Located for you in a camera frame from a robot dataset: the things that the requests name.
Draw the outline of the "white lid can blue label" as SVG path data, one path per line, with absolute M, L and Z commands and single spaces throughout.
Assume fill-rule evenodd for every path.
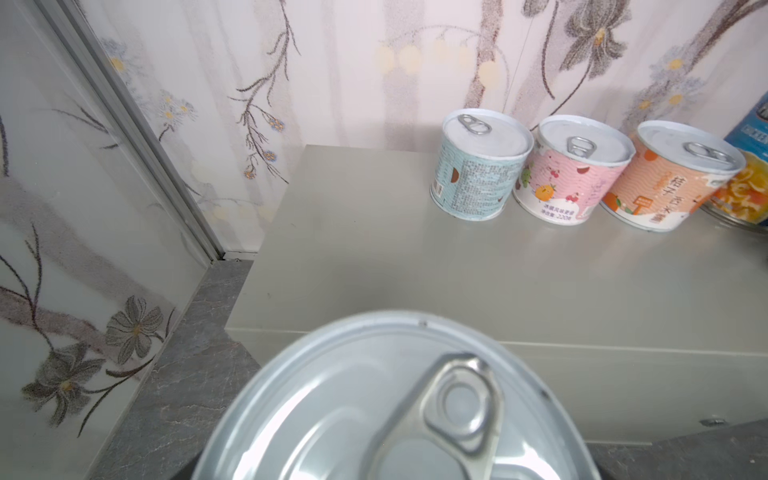
M 233 401 L 197 479 L 596 479 L 546 384 L 496 341 L 411 311 L 305 335 Z

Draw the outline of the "white lid can orange label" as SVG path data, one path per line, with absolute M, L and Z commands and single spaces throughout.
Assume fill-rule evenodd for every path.
M 734 146 L 686 124 L 644 121 L 631 140 L 636 153 L 601 205 L 646 231 L 676 229 L 746 167 Z

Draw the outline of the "large blue labelled can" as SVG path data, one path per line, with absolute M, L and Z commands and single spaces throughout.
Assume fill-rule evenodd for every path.
M 739 227 L 767 232 L 767 94 L 728 133 L 725 141 L 746 159 L 746 167 L 704 206 L 706 212 Z

